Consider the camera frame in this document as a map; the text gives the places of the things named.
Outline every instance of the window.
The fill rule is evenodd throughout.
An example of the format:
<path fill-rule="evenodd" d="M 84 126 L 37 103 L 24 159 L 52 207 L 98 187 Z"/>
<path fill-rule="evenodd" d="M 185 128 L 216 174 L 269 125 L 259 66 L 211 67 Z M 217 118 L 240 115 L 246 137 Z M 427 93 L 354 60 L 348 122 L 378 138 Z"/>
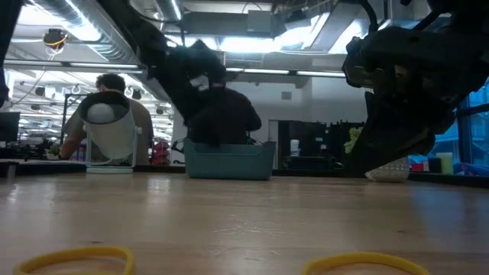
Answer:
<path fill-rule="evenodd" d="M 489 166 L 489 112 L 471 115 L 472 164 Z"/>
<path fill-rule="evenodd" d="M 458 124 L 457 121 L 444 134 L 437 134 L 435 146 L 427 156 L 412 155 L 410 156 L 411 163 L 422 163 L 430 157 L 436 157 L 436 153 L 452 153 L 453 163 L 460 162 L 460 154 L 458 150 Z"/>
<path fill-rule="evenodd" d="M 486 103 L 489 103 L 489 78 L 477 92 L 471 92 L 471 94 L 468 96 L 468 104 L 470 107 L 475 107 Z"/>

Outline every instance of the green object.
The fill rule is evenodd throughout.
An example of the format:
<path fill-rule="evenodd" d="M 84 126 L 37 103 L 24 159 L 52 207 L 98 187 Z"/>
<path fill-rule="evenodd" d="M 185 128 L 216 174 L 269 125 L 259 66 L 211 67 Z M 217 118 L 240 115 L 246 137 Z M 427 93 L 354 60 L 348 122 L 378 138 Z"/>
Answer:
<path fill-rule="evenodd" d="M 442 162 L 442 173 L 453 175 L 453 153 L 436 153 Z"/>
<path fill-rule="evenodd" d="M 268 180 L 274 167 L 275 144 L 221 144 L 214 148 L 187 138 L 183 142 L 186 173 L 196 179 Z"/>
<path fill-rule="evenodd" d="M 350 141 L 345 143 L 345 153 L 347 154 L 351 153 L 351 150 L 353 150 L 353 147 L 355 146 L 358 137 L 360 137 L 360 133 L 362 129 L 363 127 L 350 128 L 350 131 L 348 131 L 348 133 L 350 134 Z"/>
<path fill-rule="evenodd" d="M 53 154 L 55 156 L 60 154 L 60 145 L 53 145 L 51 149 L 48 151 L 49 154 Z"/>

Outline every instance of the yellow ring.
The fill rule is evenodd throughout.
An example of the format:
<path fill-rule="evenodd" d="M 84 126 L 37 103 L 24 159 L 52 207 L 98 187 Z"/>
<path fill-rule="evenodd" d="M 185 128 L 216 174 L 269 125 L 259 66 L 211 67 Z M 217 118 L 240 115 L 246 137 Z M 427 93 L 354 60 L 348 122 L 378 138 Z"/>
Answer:
<path fill-rule="evenodd" d="M 52 264 L 64 263 L 72 260 L 83 260 L 87 257 L 117 257 L 126 261 L 123 275 L 134 274 L 134 256 L 132 252 L 124 247 L 81 247 L 65 251 L 34 257 L 20 263 L 14 268 L 14 275 L 28 275 L 32 271 Z M 106 272 L 95 273 L 73 273 L 70 275 L 108 275 Z"/>
<path fill-rule="evenodd" d="M 302 275 L 312 275 L 349 264 L 383 264 L 406 271 L 412 275 L 429 275 L 428 270 L 400 257 L 372 252 L 357 252 L 334 257 L 320 258 L 309 262 Z"/>

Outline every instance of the man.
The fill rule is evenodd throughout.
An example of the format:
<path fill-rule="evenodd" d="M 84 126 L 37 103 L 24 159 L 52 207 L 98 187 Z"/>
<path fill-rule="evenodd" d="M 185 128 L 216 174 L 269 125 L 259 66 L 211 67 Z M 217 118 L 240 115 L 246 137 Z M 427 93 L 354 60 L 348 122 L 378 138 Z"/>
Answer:
<path fill-rule="evenodd" d="M 108 73 L 97 77 L 96 88 L 99 92 L 116 91 L 124 93 L 125 81 L 122 77 L 116 74 Z M 133 99 L 128 100 L 131 105 L 132 115 L 134 116 L 134 122 L 136 126 L 141 127 L 143 130 L 138 138 L 136 165 L 149 165 L 148 149 L 151 147 L 153 141 L 153 122 L 151 121 L 149 111 L 141 103 Z M 70 158 L 70 156 L 78 149 L 82 140 L 86 138 L 86 132 L 83 130 L 83 120 L 79 116 L 79 109 L 77 109 L 68 120 L 65 125 L 65 130 L 68 136 L 61 147 L 60 158 L 62 159 Z M 92 157 L 102 157 L 98 148 L 93 146 Z"/>
<path fill-rule="evenodd" d="M 204 108 L 188 123 L 188 137 L 197 143 L 246 144 L 247 132 L 261 128 L 250 100 L 233 89 L 213 87 L 201 92 Z"/>

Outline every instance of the ductwork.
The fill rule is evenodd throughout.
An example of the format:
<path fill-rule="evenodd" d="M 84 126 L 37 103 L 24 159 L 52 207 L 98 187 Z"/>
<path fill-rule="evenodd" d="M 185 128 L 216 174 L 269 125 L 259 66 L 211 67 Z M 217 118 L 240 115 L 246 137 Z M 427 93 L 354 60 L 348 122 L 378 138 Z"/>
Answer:
<path fill-rule="evenodd" d="M 115 23 L 96 0 L 28 0 L 32 5 L 58 18 L 74 37 L 110 63 L 141 63 L 117 29 Z M 147 81 L 145 74 L 134 75 L 156 99 L 168 101 L 168 95 L 156 81 Z"/>

